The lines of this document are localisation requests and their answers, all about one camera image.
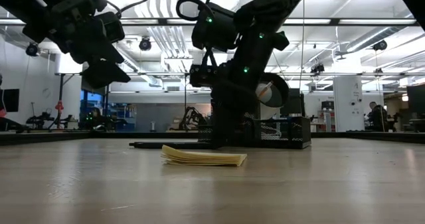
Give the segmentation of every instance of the ceiling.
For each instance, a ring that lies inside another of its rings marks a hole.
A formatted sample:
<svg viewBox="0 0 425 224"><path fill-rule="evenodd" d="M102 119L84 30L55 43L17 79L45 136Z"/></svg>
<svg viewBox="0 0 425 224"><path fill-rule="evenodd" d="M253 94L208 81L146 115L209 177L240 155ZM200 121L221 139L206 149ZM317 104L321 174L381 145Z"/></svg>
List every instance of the ceiling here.
<svg viewBox="0 0 425 224"><path fill-rule="evenodd" d="M139 0L109 0L119 7L123 7ZM213 0L219 5L224 5L230 0ZM239 0L239 6L250 2L251 0ZM123 14L125 18L141 17L176 17L173 0L150 0L144 5L130 9ZM400 14L405 13L406 5L402 0L303 0L290 15L292 18L403 18ZM197 9L194 5L186 4L182 8L185 15L195 16ZM6 17L7 13L0 11L0 17ZM312 65L319 62L325 65L326 72L334 72L338 56L335 51L340 51L344 45L347 45L361 38L367 33L380 31L385 27L302 27L302 26L283 26L282 31L291 42L291 45L284 51L274 51L268 63L266 71L268 72L300 72L301 65L306 72ZM25 45L29 42L21 34L22 27L8 27L6 39L15 42L18 45ZM177 72L189 69L192 62L199 62L202 57L202 51L194 49L191 44L191 33L193 26L183 27L140 27L126 26L126 39L120 41L117 45L123 52L128 54L132 60L138 62L141 70L152 72ZM163 34L161 39L156 39L155 33ZM373 71L377 66L383 66L403 60L406 57L422 52L425 37L421 37L424 31L420 27L407 27L387 38L388 48L385 51L363 49L353 55L345 56L350 60L359 60L360 69L363 71ZM140 51L139 42L142 37L151 37L152 49L147 52ZM165 46L172 46L168 49L168 54L164 50ZM44 49L52 52L58 52L57 47L51 42L40 44ZM232 57L229 55L217 54L218 60L226 61ZM412 67L422 66L425 62L425 56L418 55L409 62L394 65L385 72L402 72L412 69ZM346 66L347 72L351 71L350 66Z"/></svg>

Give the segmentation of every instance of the red object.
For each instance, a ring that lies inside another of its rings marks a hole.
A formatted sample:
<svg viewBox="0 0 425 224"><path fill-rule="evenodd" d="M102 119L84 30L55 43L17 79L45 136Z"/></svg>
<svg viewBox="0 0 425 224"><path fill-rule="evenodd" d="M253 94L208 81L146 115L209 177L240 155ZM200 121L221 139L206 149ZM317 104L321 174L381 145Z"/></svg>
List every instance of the red object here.
<svg viewBox="0 0 425 224"><path fill-rule="evenodd" d="M6 110L1 109L0 110L0 118L5 118L6 117Z"/></svg>
<svg viewBox="0 0 425 224"><path fill-rule="evenodd" d="M60 114L62 114L62 110L64 110L64 106L62 104L62 101L59 100L58 104L54 107L55 109L57 109L59 111Z"/></svg>

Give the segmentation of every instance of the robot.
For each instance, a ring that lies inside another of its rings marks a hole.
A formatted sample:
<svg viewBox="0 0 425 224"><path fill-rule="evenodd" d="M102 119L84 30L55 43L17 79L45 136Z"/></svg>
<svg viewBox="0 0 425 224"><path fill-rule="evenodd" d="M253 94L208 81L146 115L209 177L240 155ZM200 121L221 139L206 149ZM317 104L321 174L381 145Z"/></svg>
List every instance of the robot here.
<svg viewBox="0 0 425 224"><path fill-rule="evenodd" d="M94 86L129 81L115 65L124 60L111 45L124 38L120 12L95 16L95 11L105 8L106 0L43 1L47 6L35 0L0 0L0 6L27 24L23 32L34 42L49 38L62 52L70 53L77 63L88 62L90 70L85 78ZM197 22L192 34L193 46L207 50L203 63L190 71L191 84L212 88L215 142L229 142L236 127L243 123L244 115L257 108L256 88L272 51L283 50L289 45L285 34L277 31L300 1L253 0L235 13L209 0L206 3L199 0L177 2L180 18ZM184 2L196 3L199 16L181 14L180 5ZM425 28L425 0L404 2L419 25ZM213 50L225 52L229 49L236 49L234 58L217 65ZM208 58L212 66L207 66Z"/></svg>

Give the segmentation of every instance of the wooden table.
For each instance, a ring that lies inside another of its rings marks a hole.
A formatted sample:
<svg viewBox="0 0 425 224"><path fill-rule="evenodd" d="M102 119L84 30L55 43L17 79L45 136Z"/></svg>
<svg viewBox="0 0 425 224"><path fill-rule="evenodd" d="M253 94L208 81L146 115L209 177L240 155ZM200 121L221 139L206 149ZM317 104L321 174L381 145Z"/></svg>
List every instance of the wooden table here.
<svg viewBox="0 0 425 224"><path fill-rule="evenodd" d="M162 164L136 140L0 147L1 223L423 223L425 146L313 140L240 168Z"/></svg>

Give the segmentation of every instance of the paper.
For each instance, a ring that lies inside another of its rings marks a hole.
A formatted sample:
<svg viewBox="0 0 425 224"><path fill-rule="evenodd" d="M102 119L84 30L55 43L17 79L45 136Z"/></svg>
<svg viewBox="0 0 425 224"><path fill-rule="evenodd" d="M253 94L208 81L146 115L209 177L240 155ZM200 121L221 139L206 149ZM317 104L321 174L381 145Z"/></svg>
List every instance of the paper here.
<svg viewBox="0 0 425 224"><path fill-rule="evenodd" d="M167 164L188 166L241 166L246 154L212 154L182 152L169 146L162 146L161 157Z"/></svg>

